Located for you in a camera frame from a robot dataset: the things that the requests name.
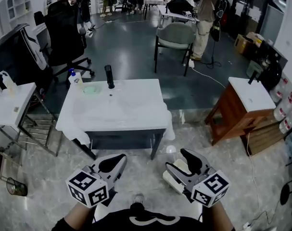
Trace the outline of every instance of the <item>blue bottle cap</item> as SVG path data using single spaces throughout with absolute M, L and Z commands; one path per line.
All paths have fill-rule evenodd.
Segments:
M 69 72 L 71 72 L 71 76 L 75 76 L 76 75 L 76 73 L 74 72 L 74 68 L 70 68 Z

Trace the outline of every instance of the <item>trash bin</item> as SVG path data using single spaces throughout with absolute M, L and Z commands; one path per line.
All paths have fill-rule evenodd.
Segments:
M 7 190 L 11 195 L 27 196 L 28 190 L 25 184 L 9 177 L 7 179 Z

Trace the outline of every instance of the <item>gray floor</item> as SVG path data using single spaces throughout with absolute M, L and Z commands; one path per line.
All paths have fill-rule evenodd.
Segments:
M 155 9 L 147 14 L 146 21 L 143 15 L 117 12 L 105 18 L 105 21 L 114 22 L 104 24 L 104 20 L 96 15 L 94 21 L 99 29 L 96 29 L 92 38 L 87 39 L 88 46 L 84 54 L 92 60 L 91 69 L 96 73 L 93 80 L 105 81 L 104 66 L 110 64 L 114 79 L 158 78 L 169 110 L 213 107 L 223 91 L 222 86 L 191 69 L 184 77 L 181 51 L 163 49 L 163 54 L 158 57 L 157 74 L 154 73 L 153 56 L 158 17 L 159 12 Z M 203 56 L 204 62 L 211 62 L 213 43 L 210 37 Z M 247 77 L 245 72 L 249 62 L 236 52 L 233 44 L 234 40 L 222 33 L 214 54 L 215 61 L 221 62 L 222 66 L 215 66 L 210 70 L 205 65 L 196 63 L 195 69 L 223 85 L 228 84 L 228 77 Z M 59 83 L 52 82 L 46 95 L 46 105 L 54 113 L 60 112 L 65 99 L 65 77 L 66 74 L 62 74 Z M 34 112 L 40 114 L 42 109 Z
M 221 169 L 231 181 L 231 187 L 222 203 L 236 230 L 242 230 L 244 223 L 251 222 L 264 210 L 268 212 L 271 221 L 280 190 L 292 179 L 292 166 L 285 167 L 289 160 L 284 141 L 281 140 L 252 157 L 257 191 L 252 179 L 251 162 L 240 138 L 222 141 L 212 147 L 209 127 L 199 122 L 192 123 L 197 121 L 196 118 L 200 121 L 204 115 L 205 112 L 195 110 L 184 113 L 173 111 L 176 139 L 163 139 L 153 161 L 150 160 L 150 150 L 95 151 L 98 156 L 112 153 L 128 155 L 127 167 L 115 187 L 119 193 L 108 211 L 128 208 L 132 196 L 143 192 L 146 209 L 150 211 L 198 218 L 196 203 L 190 204 L 186 197 L 176 193 L 162 178 L 165 162 L 182 158 L 180 149 L 188 148 L 206 156 L 211 166 Z M 52 144 L 54 148 L 57 147 L 56 139 Z M 177 148 L 177 152 L 167 154 L 166 147 L 171 144 Z M 75 204 L 69 196 L 65 180 L 77 168 L 90 165 L 92 160 L 66 138 L 62 139 L 58 157 L 31 145 L 23 153 L 22 159 L 23 167 L 17 172 L 9 165 L 6 170 L 11 171 L 15 179 L 27 184 L 28 196 L 9 195 L 5 183 L 0 181 L 0 231 L 51 230 Z M 286 205 L 278 205 L 271 225 L 267 225 L 263 214 L 255 222 L 253 230 L 265 230 L 270 226 L 277 226 L 278 231 L 290 230 L 291 207 L 292 195 Z

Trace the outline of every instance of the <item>black faucet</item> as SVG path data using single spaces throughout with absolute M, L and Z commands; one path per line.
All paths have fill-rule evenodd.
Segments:
M 114 79 L 113 79 L 113 73 L 112 73 L 112 66 L 106 65 L 104 69 L 106 72 L 108 88 L 113 89 L 115 85 L 114 85 Z

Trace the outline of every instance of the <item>gray chair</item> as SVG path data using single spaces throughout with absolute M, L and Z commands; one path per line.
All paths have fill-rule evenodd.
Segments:
M 154 52 L 154 60 L 155 60 L 155 69 L 156 73 L 156 65 L 157 65 L 157 53 L 158 48 L 171 48 L 176 50 L 185 51 L 182 64 L 184 63 L 187 52 L 188 61 L 186 63 L 184 76 L 188 70 L 190 56 L 192 55 L 193 43 L 195 40 L 195 33 L 191 26 L 183 24 L 181 22 L 174 22 L 167 25 L 164 28 L 158 28 L 156 31 L 156 41 L 155 41 L 155 52 Z

